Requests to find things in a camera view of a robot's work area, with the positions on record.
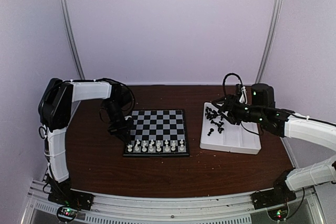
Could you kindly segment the black white chessboard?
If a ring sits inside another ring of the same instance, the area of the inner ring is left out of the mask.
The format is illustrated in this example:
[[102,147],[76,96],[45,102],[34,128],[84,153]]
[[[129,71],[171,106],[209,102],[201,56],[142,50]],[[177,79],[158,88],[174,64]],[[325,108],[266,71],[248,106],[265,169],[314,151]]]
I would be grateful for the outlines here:
[[[128,152],[128,146],[125,145],[124,157],[188,157],[190,148],[187,138],[185,111],[183,109],[166,110],[134,110],[132,112],[133,127],[131,128],[132,152]],[[139,151],[135,152],[136,140],[140,141]],[[180,140],[184,140],[184,151],[180,151]],[[154,140],[154,151],[149,152],[150,141]],[[161,152],[155,151],[157,141],[161,141]],[[166,152],[165,140],[169,141],[170,151]],[[142,143],[147,142],[145,146],[147,151],[142,152]],[[172,142],[176,143],[175,152],[171,151]]]

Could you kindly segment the white chess king piece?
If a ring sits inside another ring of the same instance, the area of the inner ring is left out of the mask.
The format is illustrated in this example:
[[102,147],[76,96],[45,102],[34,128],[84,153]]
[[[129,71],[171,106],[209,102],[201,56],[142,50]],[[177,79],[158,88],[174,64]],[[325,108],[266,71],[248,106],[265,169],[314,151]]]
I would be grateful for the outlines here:
[[161,152],[161,150],[162,150],[161,145],[160,145],[160,146],[159,146],[159,145],[156,145],[156,146],[155,146],[155,151],[156,151],[157,153]]

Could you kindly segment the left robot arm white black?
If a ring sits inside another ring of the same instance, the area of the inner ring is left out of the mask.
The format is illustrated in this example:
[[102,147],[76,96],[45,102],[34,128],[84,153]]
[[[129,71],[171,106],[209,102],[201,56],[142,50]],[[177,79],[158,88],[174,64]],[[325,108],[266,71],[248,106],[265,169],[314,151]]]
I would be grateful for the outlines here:
[[65,137],[75,102],[100,99],[101,109],[107,112],[108,132],[125,144],[131,142],[132,110],[135,96],[131,89],[109,78],[98,80],[61,80],[52,78],[38,106],[41,127],[39,135],[45,141],[44,155],[48,164],[47,178],[51,194],[64,205],[76,197],[71,190],[66,164]]

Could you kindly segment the black chess pieces upper cluster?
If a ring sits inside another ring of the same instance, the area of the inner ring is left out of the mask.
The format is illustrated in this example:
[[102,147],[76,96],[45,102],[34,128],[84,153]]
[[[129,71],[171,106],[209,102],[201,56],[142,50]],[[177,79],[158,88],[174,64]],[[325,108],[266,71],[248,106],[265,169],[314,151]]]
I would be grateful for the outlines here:
[[206,116],[206,119],[213,120],[213,119],[217,118],[219,116],[219,114],[217,113],[217,111],[215,111],[212,108],[207,106],[206,109],[205,109],[205,116]]

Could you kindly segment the black chess pieces cluster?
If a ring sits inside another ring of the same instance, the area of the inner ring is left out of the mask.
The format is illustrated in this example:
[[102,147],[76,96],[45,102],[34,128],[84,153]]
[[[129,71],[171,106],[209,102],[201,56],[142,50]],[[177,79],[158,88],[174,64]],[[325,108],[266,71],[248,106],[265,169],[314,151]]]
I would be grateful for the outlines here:
[[224,131],[224,122],[223,121],[214,121],[214,120],[211,120],[211,124],[214,124],[217,126],[217,131],[219,134],[221,134],[223,131]]
[[206,116],[206,119],[213,120],[213,119],[217,118],[219,116],[219,114],[217,113],[217,111],[215,111],[212,108],[207,106],[206,109],[205,109],[205,116]]

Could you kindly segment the black chess piece lone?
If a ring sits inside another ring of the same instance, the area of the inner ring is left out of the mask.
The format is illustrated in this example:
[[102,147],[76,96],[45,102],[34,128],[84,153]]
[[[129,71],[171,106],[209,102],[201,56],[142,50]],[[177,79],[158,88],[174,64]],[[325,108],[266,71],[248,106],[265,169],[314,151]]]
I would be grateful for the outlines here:
[[214,132],[214,129],[213,128],[210,128],[209,132],[208,132],[208,136],[210,136],[212,133]]

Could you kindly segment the left controller board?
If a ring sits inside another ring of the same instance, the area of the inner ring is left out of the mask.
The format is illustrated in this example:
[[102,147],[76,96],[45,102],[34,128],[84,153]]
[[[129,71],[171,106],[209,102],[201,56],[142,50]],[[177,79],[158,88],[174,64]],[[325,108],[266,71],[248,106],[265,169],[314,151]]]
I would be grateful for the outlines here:
[[71,222],[76,219],[78,214],[77,210],[74,210],[67,206],[61,206],[56,211],[56,217],[62,222]]

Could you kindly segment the controller board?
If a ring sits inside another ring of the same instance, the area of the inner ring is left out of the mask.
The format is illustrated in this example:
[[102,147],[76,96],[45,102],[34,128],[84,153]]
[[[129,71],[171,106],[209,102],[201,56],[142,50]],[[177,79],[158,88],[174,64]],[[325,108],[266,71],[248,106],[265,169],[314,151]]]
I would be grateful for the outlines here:
[[282,221],[287,218],[289,209],[287,207],[279,207],[267,210],[268,216],[273,221]]
[[56,211],[56,217],[62,222],[71,222],[76,219],[78,214],[77,210],[74,210],[67,206],[61,206]]

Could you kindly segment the white plastic tray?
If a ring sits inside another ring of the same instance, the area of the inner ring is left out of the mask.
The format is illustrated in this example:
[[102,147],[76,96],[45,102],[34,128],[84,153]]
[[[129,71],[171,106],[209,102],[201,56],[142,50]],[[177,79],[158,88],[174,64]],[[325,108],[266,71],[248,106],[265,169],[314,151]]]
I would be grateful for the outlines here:
[[[212,151],[223,151],[243,154],[258,154],[261,150],[260,137],[258,126],[256,123],[243,123],[241,125],[232,125],[221,117],[213,119],[214,121],[224,122],[224,131],[219,134],[217,126],[211,124],[211,120],[206,119],[205,109],[210,107],[213,110],[217,109],[209,102],[204,103],[202,133],[200,140],[200,148]],[[210,128],[214,132],[208,136]]]

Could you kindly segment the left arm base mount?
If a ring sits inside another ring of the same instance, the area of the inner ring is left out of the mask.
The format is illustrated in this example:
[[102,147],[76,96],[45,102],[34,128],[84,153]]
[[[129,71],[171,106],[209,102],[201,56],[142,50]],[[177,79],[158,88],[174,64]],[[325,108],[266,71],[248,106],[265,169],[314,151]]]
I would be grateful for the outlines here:
[[91,210],[93,194],[72,190],[70,179],[59,183],[48,175],[46,183],[50,185],[49,201],[77,210]]

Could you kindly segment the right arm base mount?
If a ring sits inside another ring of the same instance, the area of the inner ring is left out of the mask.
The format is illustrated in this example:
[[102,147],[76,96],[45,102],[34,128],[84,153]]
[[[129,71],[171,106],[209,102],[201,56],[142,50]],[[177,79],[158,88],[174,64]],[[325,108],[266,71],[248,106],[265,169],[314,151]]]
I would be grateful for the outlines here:
[[273,189],[255,191],[251,194],[254,209],[269,208],[276,205],[287,204],[297,198],[296,193],[291,191],[285,180],[293,169],[284,171],[273,183]]

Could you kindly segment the aluminium front rail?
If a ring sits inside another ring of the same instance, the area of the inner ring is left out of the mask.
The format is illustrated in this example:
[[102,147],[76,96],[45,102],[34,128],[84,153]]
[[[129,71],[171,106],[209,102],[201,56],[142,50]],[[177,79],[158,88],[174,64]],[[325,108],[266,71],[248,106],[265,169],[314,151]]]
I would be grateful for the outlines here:
[[[95,193],[72,223],[325,223],[314,188],[285,205],[256,209],[251,193],[194,198],[136,198]],[[288,211],[278,221],[274,214]]]

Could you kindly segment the right aluminium frame post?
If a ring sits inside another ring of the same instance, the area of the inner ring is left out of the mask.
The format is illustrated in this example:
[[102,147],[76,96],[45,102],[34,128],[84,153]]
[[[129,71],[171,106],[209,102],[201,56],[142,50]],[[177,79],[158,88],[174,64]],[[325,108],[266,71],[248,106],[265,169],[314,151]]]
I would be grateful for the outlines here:
[[260,83],[265,74],[267,62],[270,57],[272,45],[273,45],[275,34],[276,34],[276,29],[277,29],[281,9],[282,9],[282,4],[283,4],[283,0],[274,0],[269,29],[267,33],[267,38],[266,38],[264,50],[262,53],[262,58],[260,61],[259,69],[256,75],[255,83]]

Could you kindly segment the aluminium frame post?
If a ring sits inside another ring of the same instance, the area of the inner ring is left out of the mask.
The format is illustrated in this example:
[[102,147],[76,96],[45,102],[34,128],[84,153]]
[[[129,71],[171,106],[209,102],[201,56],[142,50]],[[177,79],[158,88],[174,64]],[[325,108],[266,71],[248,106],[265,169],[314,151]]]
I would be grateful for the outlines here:
[[59,0],[60,1],[60,6],[62,10],[62,16],[64,19],[64,25],[65,25],[65,31],[66,31],[66,37],[68,40],[69,48],[70,48],[70,53],[73,59],[73,62],[75,64],[75,69],[76,72],[79,76],[80,80],[85,80],[85,73],[81,64],[81,60],[78,54],[78,49],[75,41],[75,36],[73,32],[73,28],[71,25],[71,19],[70,19],[70,14],[69,14],[69,8],[68,8],[68,3],[67,0]]
[[260,61],[259,69],[256,75],[255,83],[260,83],[265,74],[267,62],[270,57],[272,45],[273,45],[275,34],[276,34],[276,29],[277,29],[281,9],[282,9],[282,4],[283,4],[283,0],[274,0],[269,29],[267,33],[267,38],[266,38],[264,50],[262,53],[262,58]]

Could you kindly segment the left aluminium frame post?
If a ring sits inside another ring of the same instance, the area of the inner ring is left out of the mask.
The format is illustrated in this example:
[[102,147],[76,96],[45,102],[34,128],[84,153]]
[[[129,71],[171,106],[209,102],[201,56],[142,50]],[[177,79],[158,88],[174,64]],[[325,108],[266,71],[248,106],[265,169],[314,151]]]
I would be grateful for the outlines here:
[[68,8],[68,3],[67,0],[59,0],[60,1],[60,6],[62,10],[62,16],[64,19],[64,25],[65,25],[65,31],[66,31],[66,37],[68,40],[69,48],[70,48],[70,53],[73,59],[73,62],[75,64],[75,69],[76,72],[79,76],[80,80],[85,80],[85,73],[81,64],[81,60],[78,54],[78,49],[75,41],[75,36],[73,32],[73,28],[71,25],[71,19],[70,19],[70,14],[69,14],[69,8]]

